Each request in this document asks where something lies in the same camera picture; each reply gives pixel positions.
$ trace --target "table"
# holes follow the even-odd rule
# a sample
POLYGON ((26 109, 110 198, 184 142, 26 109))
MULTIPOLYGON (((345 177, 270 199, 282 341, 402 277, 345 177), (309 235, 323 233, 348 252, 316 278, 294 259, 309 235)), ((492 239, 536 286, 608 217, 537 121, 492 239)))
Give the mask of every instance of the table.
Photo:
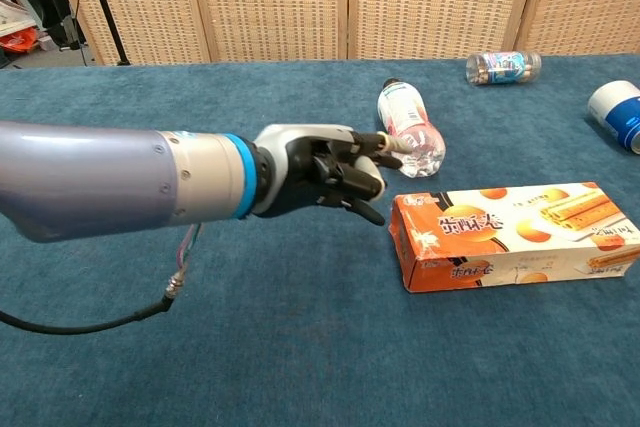
MULTIPOLYGON (((527 85, 473 87, 464 61, 0 71, 0 117, 235 132, 378 129, 391 76, 443 133, 440 173, 395 194, 596 181, 640 223, 640 158, 586 117, 640 56, 543 58, 527 85)), ((0 220, 0 308, 79 325, 157 300, 185 228, 33 244, 0 220)), ((0 326, 4 425, 637 425, 640 266, 624 279, 409 294, 386 228, 308 208, 209 224, 172 310, 61 338, 0 326)))

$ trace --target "cardboard box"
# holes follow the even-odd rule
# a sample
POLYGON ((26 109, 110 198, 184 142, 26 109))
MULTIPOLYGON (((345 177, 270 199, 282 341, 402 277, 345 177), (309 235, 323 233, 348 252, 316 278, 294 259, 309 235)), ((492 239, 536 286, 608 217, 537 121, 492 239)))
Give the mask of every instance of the cardboard box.
POLYGON ((623 276, 640 231, 593 182, 399 195, 410 292, 623 276))

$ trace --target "blue ring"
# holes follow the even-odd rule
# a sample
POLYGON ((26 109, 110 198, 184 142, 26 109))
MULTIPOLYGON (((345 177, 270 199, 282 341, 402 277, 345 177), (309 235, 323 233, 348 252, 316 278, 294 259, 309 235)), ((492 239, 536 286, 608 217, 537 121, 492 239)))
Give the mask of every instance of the blue ring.
POLYGON ((253 155, 247 144, 237 135, 224 134, 238 149, 238 153, 242 158, 242 165, 244 166, 244 192, 242 193, 242 199, 233 213, 233 217, 241 219, 249 213, 253 199, 256 196, 256 190, 258 188, 258 176, 256 174, 256 164, 253 160, 253 155))

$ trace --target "white can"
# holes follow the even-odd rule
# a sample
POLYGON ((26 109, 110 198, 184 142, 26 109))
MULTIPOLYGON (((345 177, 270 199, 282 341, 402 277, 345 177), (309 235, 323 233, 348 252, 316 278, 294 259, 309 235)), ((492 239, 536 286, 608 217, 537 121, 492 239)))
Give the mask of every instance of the white can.
POLYGON ((593 93, 588 105, 621 146, 640 154, 640 89, 626 80, 609 82, 593 93))

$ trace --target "plastic bottle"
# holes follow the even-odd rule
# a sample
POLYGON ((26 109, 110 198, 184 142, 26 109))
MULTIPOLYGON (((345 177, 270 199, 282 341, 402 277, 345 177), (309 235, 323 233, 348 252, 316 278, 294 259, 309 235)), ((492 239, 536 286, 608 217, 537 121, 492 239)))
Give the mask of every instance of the plastic bottle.
POLYGON ((402 160, 400 171, 408 177, 427 177, 440 169, 446 153, 442 135, 431 122, 420 93, 398 79, 384 83, 378 97, 378 115, 391 135, 413 147, 412 154, 394 154, 402 160))
POLYGON ((467 59, 467 81, 474 85, 531 82, 542 60, 533 52, 481 52, 467 59))

